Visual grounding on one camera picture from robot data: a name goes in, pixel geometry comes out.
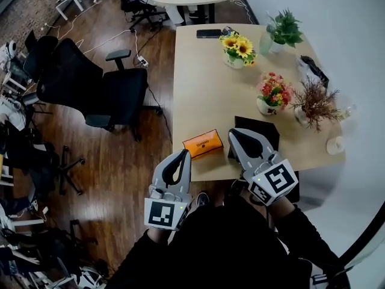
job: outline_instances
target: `black phone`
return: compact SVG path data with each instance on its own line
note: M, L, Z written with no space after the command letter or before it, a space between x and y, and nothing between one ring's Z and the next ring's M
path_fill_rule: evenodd
M219 39L221 36L220 29L211 29L211 30L197 30L198 39Z

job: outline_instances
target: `wooden floor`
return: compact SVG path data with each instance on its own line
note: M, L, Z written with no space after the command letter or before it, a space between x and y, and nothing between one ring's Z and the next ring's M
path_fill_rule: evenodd
M84 1L85 7L91 2ZM71 5L65 13L69 21L58 20L60 37L71 28L71 21L79 10ZM216 21L219 23L249 23L244 8L231 2L216 6ZM102 3L82 14L66 37L75 42L84 39L81 50L86 51L101 44L128 28L125 14L120 10L119 0L102 0ZM147 23L137 27L138 47L153 33ZM57 29L50 31L57 35ZM172 130L174 46L176 32L165 26L141 51L149 62L149 85L158 102L164 106L168 124ZM86 54L105 72L116 70L113 62L106 62L105 56L118 49L131 49L134 56L135 35L127 32L107 44ZM132 67L132 58L124 61L125 67ZM147 95L146 104L155 105ZM153 112L143 112L139 132L141 143L133 141L125 128L114 133L92 128L84 123L83 115L68 107L48 105L52 116L36 115L35 121L45 141L54 144L60 153L62 145L70 147L72 159L84 157L85 164L75 167L71 176L83 189L77 196L67 186L66 196L58 192L50 195L47 203L49 217L63 229L69 228L69 220L79 219L83 237L96 237L98 246L91 253L95 258L106 260L116 269L135 241L146 229L143 225L144 198L147 196L155 166L172 151L165 121ZM200 182L191 184L191 193L196 196L207 190L217 205L221 204L223 191L232 181Z

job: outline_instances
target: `flower vase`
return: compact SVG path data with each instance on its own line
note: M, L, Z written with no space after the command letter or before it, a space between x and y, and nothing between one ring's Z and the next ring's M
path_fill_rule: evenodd
M297 107L294 109L294 116L298 122L305 125L308 123L308 119L306 117L306 113L302 110L301 107Z
M224 53L223 62L233 69L242 69L244 67L243 59L230 56L228 53Z
M261 96L257 98L257 107L260 113L269 116L271 114L277 114L279 106L269 106Z
M270 52L273 54L278 54L284 47L285 44L278 44L276 42L273 42L270 47Z

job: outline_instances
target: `orange tissue box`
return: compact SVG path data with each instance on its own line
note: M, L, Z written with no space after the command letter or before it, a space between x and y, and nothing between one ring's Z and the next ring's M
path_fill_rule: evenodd
M216 129L207 132L206 134L183 141L183 145L185 146L185 149L189 150L191 158L198 157L210 151L223 148L223 143L219 138Z

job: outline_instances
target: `potted plant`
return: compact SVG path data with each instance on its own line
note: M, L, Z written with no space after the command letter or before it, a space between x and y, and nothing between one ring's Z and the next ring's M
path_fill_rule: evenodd
M298 27L297 22L293 14L287 10L283 10L283 14L279 12L276 18L269 16L271 24L266 28L273 44L270 47L270 52L280 52L284 44L288 44L291 47L295 47L296 43L303 42L301 35L303 34Z
M237 32L231 32L227 36L221 36L220 41L224 46L223 61L234 69L255 64L257 57L253 44Z
M297 100L292 104L295 117L301 124L308 124L308 127L320 132L319 123L322 119L339 120L340 111L334 107L339 90L327 93L320 79L307 77L301 83L304 90L301 92L294 90Z
M277 114L277 109L285 109L291 101L292 87L281 75L262 74L262 82L257 86L262 92L257 98L257 106L262 114Z

